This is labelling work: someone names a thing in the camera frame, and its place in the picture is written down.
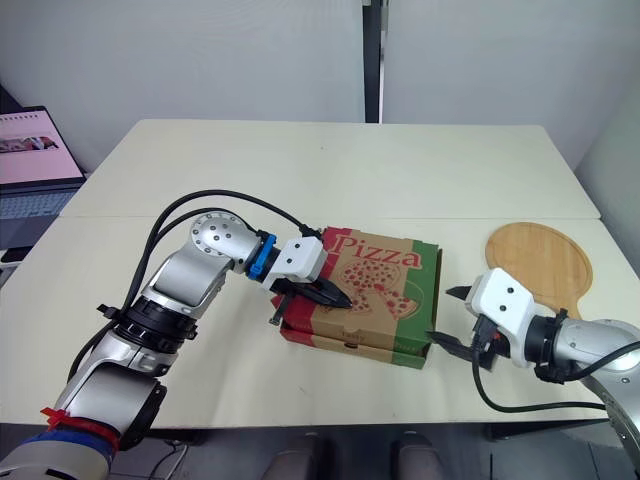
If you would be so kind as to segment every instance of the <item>laptop keyboard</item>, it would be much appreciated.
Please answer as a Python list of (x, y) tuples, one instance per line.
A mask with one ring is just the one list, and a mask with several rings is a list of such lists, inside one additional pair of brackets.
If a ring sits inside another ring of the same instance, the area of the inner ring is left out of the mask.
[(76, 192), (0, 198), (0, 220), (57, 215), (74, 193)]

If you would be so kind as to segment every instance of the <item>floor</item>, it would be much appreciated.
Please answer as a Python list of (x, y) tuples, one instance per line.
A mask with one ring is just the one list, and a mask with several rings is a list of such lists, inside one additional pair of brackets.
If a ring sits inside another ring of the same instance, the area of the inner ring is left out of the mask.
[[(496, 442), (476, 424), (378, 425), (318, 428), (209, 430), (189, 447), (175, 480), (259, 479), (288, 440), (315, 431), (337, 446), (332, 479), (389, 478), (389, 445), (404, 431), (427, 436), (438, 448), (451, 480), (634, 480), (633, 466), (607, 424), (553, 430)], [(0, 458), (41, 427), (0, 425)], [(116, 458), (110, 480), (148, 478), (171, 447), (149, 438)], [(153, 478), (165, 478), (178, 455), (167, 459)]]

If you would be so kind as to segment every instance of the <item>blue joint ring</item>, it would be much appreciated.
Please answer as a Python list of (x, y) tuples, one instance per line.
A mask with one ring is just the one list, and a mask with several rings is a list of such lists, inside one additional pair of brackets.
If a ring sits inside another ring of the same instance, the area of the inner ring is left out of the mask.
[(253, 262), (251, 268), (249, 269), (249, 275), (247, 275), (251, 280), (257, 280), (257, 278), (262, 273), (264, 269), (264, 264), (267, 261), (267, 257), (269, 256), (269, 252), (273, 248), (273, 245), (276, 243), (276, 236), (273, 234), (269, 234), (267, 240), (262, 245), (262, 250), (258, 254), (258, 258)]

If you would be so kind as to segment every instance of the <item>pizza box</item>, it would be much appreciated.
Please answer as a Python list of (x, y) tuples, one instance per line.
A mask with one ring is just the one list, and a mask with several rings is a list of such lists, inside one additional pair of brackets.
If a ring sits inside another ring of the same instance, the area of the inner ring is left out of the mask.
[(328, 227), (321, 276), (344, 291), (351, 309), (297, 296), (282, 314), (292, 342), (422, 368), (435, 328), (440, 262), (437, 245)]

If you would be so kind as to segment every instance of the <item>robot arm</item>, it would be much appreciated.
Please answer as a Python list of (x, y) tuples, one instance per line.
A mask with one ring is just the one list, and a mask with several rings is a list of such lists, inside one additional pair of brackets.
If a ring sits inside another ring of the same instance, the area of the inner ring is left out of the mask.
[[(434, 341), (447, 351), (472, 361), (484, 356), (482, 366), (487, 369), (492, 364), (487, 356), (495, 354), (509, 356), (518, 367), (526, 368), (533, 363), (541, 380), (554, 383), (580, 380), (604, 403), (604, 406), (565, 402), (501, 407), (488, 400), (479, 384), (480, 362), (476, 361), (474, 379), (481, 396), (492, 408), (503, 412), (572, 406), (606, 409), (611, 425), (640, 471), (640, 329), (609, 319), (591, 322), (568, 319), (566, 311), (556, 317), (535, 315), (531, 293), (500, 268), (478, 277), (471, 287), (454, 287), (447, 293), (464, 300), (467, 310), (478, 317), (471, 348), (434, 332)], [(615, 358), (607, 361), (608, 356)], [(603, 362), (599, 368), (587, 368), (599, 361)]]
[(45, 409), (50, 431), (31, 439), (0, 463), (0, 476), (105, 479), (113, 456), (139, 443), (166, 394), (165, 375), (196, 321), (225, 283), (245, 274), (265, 290), (304, 295), (333, 307), (349, 298), (319, 277), (327, 252), (315, 236), (289, 240), (256, 232), (239, 217), (212, 210), (193, 223), (189, 239), (173, 253), (124, 312), (101, 306), (117, 318), (70, 379), (53, 409)]

